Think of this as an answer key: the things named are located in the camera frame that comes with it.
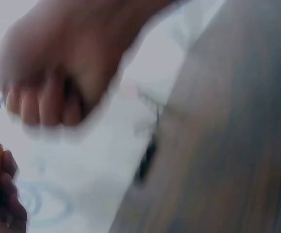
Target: fist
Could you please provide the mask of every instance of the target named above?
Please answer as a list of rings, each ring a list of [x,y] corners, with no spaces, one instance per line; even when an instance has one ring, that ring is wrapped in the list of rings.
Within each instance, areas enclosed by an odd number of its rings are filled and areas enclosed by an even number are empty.
[[[150,13],[141,1],[41,0],[0,45],[0,90],[25,124],[78,125]]]

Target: black object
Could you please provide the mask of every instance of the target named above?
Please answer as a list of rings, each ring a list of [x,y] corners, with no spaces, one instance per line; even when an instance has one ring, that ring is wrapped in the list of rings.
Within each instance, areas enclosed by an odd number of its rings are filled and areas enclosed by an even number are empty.
[[[157,151],[157,137],[155,134],[153,134],[151,140],[149,141],[147,149],[142,157],[138,170],[136,171],[134,177],[135,183],[142,184],[146,180],[148,171],[152,165],[156,151]]]

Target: wooden surface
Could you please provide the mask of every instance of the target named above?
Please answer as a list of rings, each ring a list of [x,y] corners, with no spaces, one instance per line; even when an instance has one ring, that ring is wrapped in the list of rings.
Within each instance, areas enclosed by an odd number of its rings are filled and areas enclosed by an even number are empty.
[[[213,21],[111,233],[281,233],[281,1],[228,0]]]

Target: skin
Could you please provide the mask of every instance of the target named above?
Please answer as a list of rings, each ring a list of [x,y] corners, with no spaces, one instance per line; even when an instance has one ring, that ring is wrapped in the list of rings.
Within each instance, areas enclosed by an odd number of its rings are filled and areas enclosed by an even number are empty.
[[[0,90],[8,111],[28,125],[79,125],[101,100],[141,28],[169,4],[40,0],[0,45]]]
[[[13,220],[11,229],[17,232],[26,232],[27,212],[19,203],[17,198],[17,188],[13,183],[17,173],[17,164],[10,151],[5,151],[1,158],[0,172],[0,217],[3,222],[7,222],[9,216]]]

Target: fingers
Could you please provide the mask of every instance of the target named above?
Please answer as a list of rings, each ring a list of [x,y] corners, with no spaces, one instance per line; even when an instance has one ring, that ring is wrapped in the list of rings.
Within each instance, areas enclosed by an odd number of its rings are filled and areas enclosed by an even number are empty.
[[[64,82],[49,77],[42,90],[12,87],[7,97],[7,110],[27,125],[76,126],[82,120],[83,104],[77,93],[65,99]]]
[[[15,115],[20,112],[20,89],[12,86],[6,100],[7,110]]]
[[[64,103],[64,81],[58,77],[48,77],[40,96],[40,122],[55,126],[61,122]]]
[[[39,124],[39,104],[37,92],[27,89],[21,92],[20,118],[28,125]]]
[[[12,177],[8,173],[1,174],[0,185],[1,185],[1,190],[7,196],[10,196],[10,195],[16,195],[17,196],[17,188],[13,184]]]
[[[80,98],[76,94],[71,94],[65,102],[62,123],[65,126],[76,126],[81,122]]]
[[[15,195],[11,195],[6,205],[0,206],[0,218],[11,229],[21,230],[26,233],[27,226],[27,211],[19,203]]]
[[[24,206],[22,206],[22,204],[19,203],[16,195],[10,196],[9,207],[12,216],[14,217],[15,220],[17,220],[12,224],[16,224],[17,227],[20,229],[26,228],[27,211],[25,210]]]
[[[12,153],[8,150],[2,154],[1,169],[2,171],[8,173],[12,179],[14,178],[16,171],[18,169],[18,166],[16,164],[15,159],[12,156]]]

